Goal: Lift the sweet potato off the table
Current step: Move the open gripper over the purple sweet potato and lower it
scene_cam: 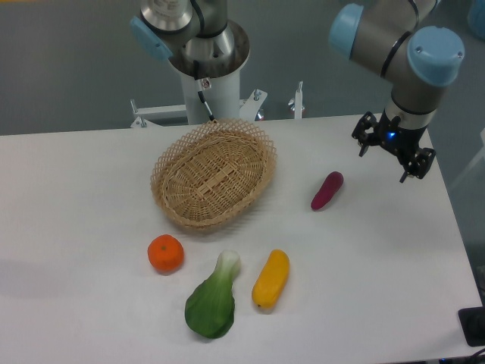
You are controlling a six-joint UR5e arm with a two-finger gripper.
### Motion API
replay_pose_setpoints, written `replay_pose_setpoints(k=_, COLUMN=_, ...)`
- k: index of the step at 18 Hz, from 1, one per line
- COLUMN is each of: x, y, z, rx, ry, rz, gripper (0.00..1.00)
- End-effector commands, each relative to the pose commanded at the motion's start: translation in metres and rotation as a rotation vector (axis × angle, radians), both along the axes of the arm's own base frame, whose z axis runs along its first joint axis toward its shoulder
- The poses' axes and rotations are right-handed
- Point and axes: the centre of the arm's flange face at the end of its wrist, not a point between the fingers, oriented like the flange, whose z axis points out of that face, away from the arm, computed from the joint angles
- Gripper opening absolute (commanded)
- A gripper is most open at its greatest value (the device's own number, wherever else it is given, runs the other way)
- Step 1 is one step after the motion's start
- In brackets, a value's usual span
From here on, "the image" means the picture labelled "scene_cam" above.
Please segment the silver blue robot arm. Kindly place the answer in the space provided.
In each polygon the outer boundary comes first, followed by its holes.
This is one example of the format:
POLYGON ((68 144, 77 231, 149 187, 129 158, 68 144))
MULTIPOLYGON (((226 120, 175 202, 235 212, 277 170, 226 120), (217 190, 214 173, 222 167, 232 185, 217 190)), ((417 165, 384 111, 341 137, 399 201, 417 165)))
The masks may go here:
MULTIPOLYGON (((436 153, 419 142, 465 54, 451 30, 420 27, 436 6, 435 1, 348 4, 329 33, 341 55, 391 82, 383 114, 363 115, 352 137, 362 152, 379 146, 397 157, 404 178, 421 179, 430 170, 436 153)), ((144 1, 130 29, 148 54, 168 61, 180 75, 189 123, 255 118, 261 97, 239 100, 249 39, 228 18, 225 1, 144 1)))

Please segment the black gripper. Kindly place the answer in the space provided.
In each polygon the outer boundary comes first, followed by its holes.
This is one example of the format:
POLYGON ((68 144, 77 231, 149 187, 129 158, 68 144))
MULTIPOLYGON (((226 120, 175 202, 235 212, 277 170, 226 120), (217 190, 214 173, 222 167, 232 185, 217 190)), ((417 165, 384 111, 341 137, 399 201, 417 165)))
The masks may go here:
POLYGON ((362 115, 355 125, 352 138, 360 146, 360 157, 371 146, 378 146, 380 140, 382 148, 397 157, 403 167, 399 182, 404 183, 408 177, 423 179, 436 157, 434 149, 419 146, 426 128, 427 115, 412 114, 400 108, 385 108, 379 123, 369 111, 362 115))

